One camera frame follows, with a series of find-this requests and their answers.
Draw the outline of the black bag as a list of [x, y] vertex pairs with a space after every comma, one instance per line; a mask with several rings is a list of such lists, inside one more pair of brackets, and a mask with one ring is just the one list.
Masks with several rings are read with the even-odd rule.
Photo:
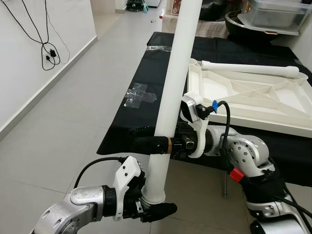
[[227, 0], [202, 0], [199, 20], [218, 21], [227, 9]]

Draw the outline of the clear tape cross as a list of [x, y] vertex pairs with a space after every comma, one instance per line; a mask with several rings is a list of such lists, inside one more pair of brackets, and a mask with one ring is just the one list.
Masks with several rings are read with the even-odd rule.
[[157, 97], [152, 92], [147, 92], [148, 85], [134, 83], [132, 88], [127, 89], [125, 94], [124, 107], [139, 108], [142, 102], [152, 103]]

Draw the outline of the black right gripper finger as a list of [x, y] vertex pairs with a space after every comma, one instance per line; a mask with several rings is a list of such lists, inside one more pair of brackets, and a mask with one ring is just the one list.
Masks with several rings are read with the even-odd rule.
[[132, 142], [132, 152], [145, 155], [170, 154], [172, 139], [166, 136], [142, 136]]
[[153, 137], [155, 135], [155, 128], [155, 126], [133, 128], [128, 131], [128, 136], [131, 139], [136, 139], [139, 137]]

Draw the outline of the clear tape strip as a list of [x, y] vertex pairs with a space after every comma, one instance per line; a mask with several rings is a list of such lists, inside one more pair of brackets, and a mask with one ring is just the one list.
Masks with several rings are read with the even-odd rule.
[[154, 50], [161, 50], [169, 53], [172, 50], [172, 48], [170, 46], [165, 45], [149, 45], [146, 48], [146, 51], [154, 51]]

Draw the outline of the black power adapter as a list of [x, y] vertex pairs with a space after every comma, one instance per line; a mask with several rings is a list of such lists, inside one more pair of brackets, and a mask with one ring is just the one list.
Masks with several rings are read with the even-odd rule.
[[45, 60], [47, 60], [51, 64], [55, 64], [55, 65], [58, 64], [58, 61], [57, 61], [58, 55], [57, 55], [55, 49], [53, 49], [53, 48], [47, 49], [47, 47], [45, 47], [45, 45], [43, 45], [42, 50], [44, 51]]

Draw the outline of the clear plastic storage bin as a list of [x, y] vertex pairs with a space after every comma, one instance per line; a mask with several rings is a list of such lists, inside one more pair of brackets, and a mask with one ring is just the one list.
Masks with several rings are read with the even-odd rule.
[[311, 12], [312, 0], [246, 0], [237, 18], [250, 29], [298, 36]]

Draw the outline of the metal table frame leg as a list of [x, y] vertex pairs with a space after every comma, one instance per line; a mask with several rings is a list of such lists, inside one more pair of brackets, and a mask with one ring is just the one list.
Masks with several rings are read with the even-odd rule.
[[226, 171], [221, 174], [221, 196], [223, 199], [228, 198], [228, 173]]

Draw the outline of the black round bowl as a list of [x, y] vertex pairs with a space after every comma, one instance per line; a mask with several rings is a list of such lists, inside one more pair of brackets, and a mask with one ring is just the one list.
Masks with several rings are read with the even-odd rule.
[[267, 34], [263, 31], [245, 28], [242, 22], [237, 18], [240, 13], [241, 10], [236, 10], [229, 12], [225, 16], [225, 24], [229, 33], [227, 40], [251, 47], [271, 45], [272, 40], [279, 37], [278, 34]]

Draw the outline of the beige cloth covered bench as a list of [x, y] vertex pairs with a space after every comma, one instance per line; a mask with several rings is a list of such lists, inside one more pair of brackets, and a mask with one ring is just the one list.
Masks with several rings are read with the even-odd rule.
[[[162, 13], [160, 15], [160, 19], [162, 20], [161, 32], [176, 33], [178, 18], [179, 17], [174, 14]], [[196, 37], [225, 39], [229, 35], [225, 20], [205, 21], [199, 20], [199, 17], [195, 17], [194, 20], [196, 21]]]

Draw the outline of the black tablecloth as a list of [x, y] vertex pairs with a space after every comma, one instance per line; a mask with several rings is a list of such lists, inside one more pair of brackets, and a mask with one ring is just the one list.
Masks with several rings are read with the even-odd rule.
[[[170, 33], [153, 33], [147, 42], [149, 45], [171, 46], [174, 35]], [[194, 40], [192, 58], [222, 64], [252, 64], [296, 66], [312, 78], [312, 72], [301, 62], [295, 53], [286, 46], [260, 45], [247, 46], [221, 38], [197, 37]], [[169, 65], [170, 53], [154, 50], [143, 53], [142, 59], [134, 73], [131, 84], [146, 84], [147, 92], [156, 95], [152, 103], [143, 102], [139, 108], [124, 107], [124, 101], [118, 105], [115, 118], [112, 120], [101, 143], [99, 155], [128, 153], [131, 149], [128, 131], [143, 126], [156, 126], [158, 109]], [[261, 138], [268, 146], [271, 159], [286, 182], [301, 186], [312, 185], [312, 139], [303, 136], [292, 136], [279, 132], [263, 131], [248, 127], [232, 125], [232, 129], [244, 135]]]

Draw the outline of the white plastic table top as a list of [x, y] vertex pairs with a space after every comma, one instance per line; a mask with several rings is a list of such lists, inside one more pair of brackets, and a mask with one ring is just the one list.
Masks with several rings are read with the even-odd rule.
[[295, 78], [209, 70], [189, 60], [187, 92], [200, 94], [205, 103], [229, 104], [232, 125], [312, 137], [312, 86], [299, 71]]

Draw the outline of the black round floor device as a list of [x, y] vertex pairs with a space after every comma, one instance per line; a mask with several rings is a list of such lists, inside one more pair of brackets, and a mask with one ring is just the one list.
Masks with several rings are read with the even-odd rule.
[[126, 10], [131, 12], [145, 11], [145, 1], [144, 0], [127, 0]]

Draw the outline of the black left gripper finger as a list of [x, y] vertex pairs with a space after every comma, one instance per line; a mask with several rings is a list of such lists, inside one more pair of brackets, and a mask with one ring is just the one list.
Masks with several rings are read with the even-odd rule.
[[178, 207], [174, 203], [160, 203], [147, 206], [143, 209], [142, 222], [151, 223], [154, 221], [163, 220], [164, 218], [173, 215], [177, 212]]

